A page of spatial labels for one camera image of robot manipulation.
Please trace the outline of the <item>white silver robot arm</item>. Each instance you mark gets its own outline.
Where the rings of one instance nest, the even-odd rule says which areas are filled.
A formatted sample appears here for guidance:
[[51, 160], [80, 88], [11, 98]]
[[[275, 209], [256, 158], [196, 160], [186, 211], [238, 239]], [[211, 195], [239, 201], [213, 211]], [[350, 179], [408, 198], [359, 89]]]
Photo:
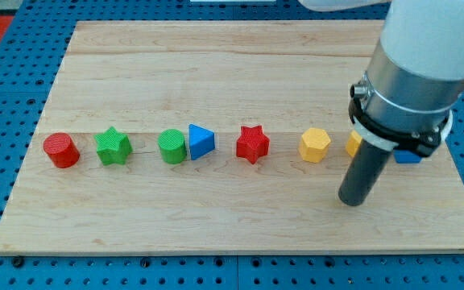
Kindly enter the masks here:
[[371, 61], [350, 87], [359, 154], [431, 156], [464, 90], [464, 0], [392, 0]]

